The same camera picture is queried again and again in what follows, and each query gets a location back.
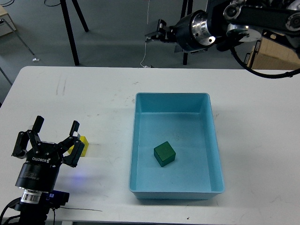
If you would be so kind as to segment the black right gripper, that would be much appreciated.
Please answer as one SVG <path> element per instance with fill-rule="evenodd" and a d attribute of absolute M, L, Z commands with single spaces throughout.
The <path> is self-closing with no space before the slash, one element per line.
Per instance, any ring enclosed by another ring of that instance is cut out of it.
<path fill-rule="evenodd" d="M 185 52 L 197 52 L 210 48 L 216 40 L 209 32 L 207 15 L 202 10 L 183 17 L 174 27 L 168 26 L 166 21 L 159 19 L 157 31 L 146 34 L 145 37 L 146 42 L 176 43 L 177 41 Z"/>

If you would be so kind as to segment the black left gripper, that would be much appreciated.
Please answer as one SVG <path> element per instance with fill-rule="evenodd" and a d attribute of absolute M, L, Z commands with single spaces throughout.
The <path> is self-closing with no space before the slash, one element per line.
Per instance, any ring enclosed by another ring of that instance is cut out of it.
<path fill-rule="evenodd" d="M 25 159 L 15 184 L 17 187 L 50 193 L 54 189 L 60 165 L 76 167 L 85 144 L 80 140 L 80 124 L 76 120 L 64 141 L 58 144 L 41 142 L 38 133 L 43 123 L 44 118 L 38 115 L 31 129 L 18 133 L 12 156 Z M 32 149 L 27 151 L 29 142 Z M 71 153 L 63 156 L 71 147 Z"/>

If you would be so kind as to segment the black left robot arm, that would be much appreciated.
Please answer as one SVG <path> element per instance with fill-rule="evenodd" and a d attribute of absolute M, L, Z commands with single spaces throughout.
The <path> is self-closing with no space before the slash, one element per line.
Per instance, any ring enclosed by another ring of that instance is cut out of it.
<path fill-rule="evenodd" d="M 44 118 L 37 116 L 33 127 L 18 134 L 13 157 L 25 159 L 16 187 L 23 189 L 22 197 L 8 203 L 5 209 L 19 211 L 17 225 L 43 225 L 50 210 L 64 206 L 69 193 L 55 191 L 60 166 L 76 167 L 85 147 L 80 140 L 78 121 L 74 121 L 69 136 L 59 142 L 43 142 L 38 134 Z"/>

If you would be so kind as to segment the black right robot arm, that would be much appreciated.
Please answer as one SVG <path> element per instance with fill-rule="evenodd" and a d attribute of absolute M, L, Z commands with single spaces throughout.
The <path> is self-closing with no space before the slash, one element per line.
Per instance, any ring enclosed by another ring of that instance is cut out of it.
<path fill-rule="evenodd" d="M 173 26 L 159 19 L 147 25 L 145 42 L 175 44 L 175 52 L 207 51 L 216 46 L 220 52 L 230 51 L 248 72 L 268 79 L 293 77 L 299 69 L 277 75 L 263 74 L 248 67 L 237 55 L 235 47 L 262 37 L 300 53 L 300 2 L 298 0 L 209 0 L 205 10 L 193 11 L 193 1 L 182 3 L 180 20 Z"/>

